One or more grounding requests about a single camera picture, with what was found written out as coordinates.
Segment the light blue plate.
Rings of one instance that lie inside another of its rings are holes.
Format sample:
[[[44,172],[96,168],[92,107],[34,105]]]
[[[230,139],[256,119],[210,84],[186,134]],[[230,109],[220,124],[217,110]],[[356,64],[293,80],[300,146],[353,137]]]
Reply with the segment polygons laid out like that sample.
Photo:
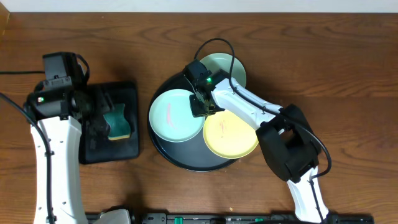
[[[149,123],[158,137],[169,142],[185,142],[201,131],[205,118],[193,116],[192,95],[188,90],[173,89],[154,100],[149,110]]]

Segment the green yellow sponge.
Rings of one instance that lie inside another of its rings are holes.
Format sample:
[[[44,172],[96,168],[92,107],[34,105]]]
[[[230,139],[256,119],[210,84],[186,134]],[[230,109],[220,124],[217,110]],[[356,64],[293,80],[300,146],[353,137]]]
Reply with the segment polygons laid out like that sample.
[[[109,125],[108,139],[110,141],[130,138],[131,127],[124,117],[124,109],[125,104],[116,104],[113,110],[103,115]]]

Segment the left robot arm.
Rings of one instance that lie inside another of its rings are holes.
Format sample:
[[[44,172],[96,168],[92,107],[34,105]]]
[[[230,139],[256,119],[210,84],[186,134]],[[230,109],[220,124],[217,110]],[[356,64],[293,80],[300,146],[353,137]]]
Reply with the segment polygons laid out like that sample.
[[[34,223],[130,223],[123,208],[86,214],[80,164],[137,156],[135,102],[136,90],[129,82],[84,88],[42,82],[27,97],[37,161]]]

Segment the yellow plate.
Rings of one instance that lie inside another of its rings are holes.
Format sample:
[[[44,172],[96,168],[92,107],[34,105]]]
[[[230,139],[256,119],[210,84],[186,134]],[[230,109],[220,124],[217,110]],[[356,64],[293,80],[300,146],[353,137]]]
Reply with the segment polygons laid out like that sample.
[[[259,143],[255,130],[228,110],[207,117],[203,138],[211,152],[225,159],[244,157]]]

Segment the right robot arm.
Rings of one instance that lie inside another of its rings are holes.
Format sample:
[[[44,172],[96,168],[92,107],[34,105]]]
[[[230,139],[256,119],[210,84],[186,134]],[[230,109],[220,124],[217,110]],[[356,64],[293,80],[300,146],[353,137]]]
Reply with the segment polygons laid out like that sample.
[[[257,136],[267,165],[287,182],[301,222],[325,223],[325,206],[318,178],[318,156],[325,145],[314,135],[302,111],[295,105],[284,108],[269,103],[241,86],[226,71],[186,68],[183,75],[194,94],[190,96],[195,117],[228,110],[250,125]]]

